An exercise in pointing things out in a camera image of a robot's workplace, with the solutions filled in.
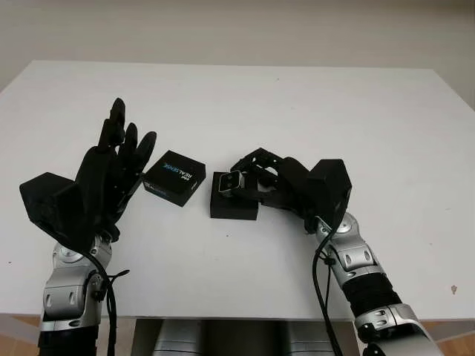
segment realsense logo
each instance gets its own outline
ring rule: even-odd
[[[172,171],[172,172],[175,172],[175,173],[178,173],[181,177],[181,179],[184,179],[184,180],[190,180],[191,177],[193,177],[192,174],[190,173],[187,173],[185,171],[182,171],[181,169],[177,168],[177,167],[174,167],[173,165],[169,165],[168,163],[164,163],[163,164],[163,167],[164,169],[168,169],[169,171]]]

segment white table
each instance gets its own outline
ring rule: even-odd
[[[349,211],[403,301],[421,319],[475,317],[475,113],[432,70],[95,62],[33,62],[0,93],[0,313],[38,314],[52,268],[19,184],[74,178],[117,96],[140,135],[158,132],[148,167],[171,149],[207,170],[184,208],[143,188],[130,201],[108,267],[131,270],[119,316],[321,319],[298,218],[209,218],[212,172],[264,147],[308,168],[344,159]],[[351,319],[335,283],[330,300]]]

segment silver robot arm segment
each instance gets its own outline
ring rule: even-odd
[[[329,234],[320,224],[320,243]],[[346,213],[325,246],[340,288],[351,304],[364,356],[443,356],[408,304],[393,291],[381,264],[359,234],[355,217]]]

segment black box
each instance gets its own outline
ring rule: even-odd
[[[205,176],[203,163],[167,151],[145,174],[143,186],[169,202],[184,206]]]
[[[245,200],[240,197],[224,197],[219,191],[221,174],[213,173],[213,185],[209,213],[211,217],[218,219],[256,220],[258,218],[259,203],[253,200]],[[245,188],[257,189],[258,180],[255,176],[245,176]]]

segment small black block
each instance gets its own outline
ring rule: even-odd
[[[209,212],[215,219],[238,219],[256,220],[258,218],[259,203],[252,200],[245,200],[239,197],[224,197],[218,190],[221,174],[226,172],[213,173],[213,185],[211,190],[211,201]],[[252,175],[245,176],[245,187],[257,189],[258,180]]]

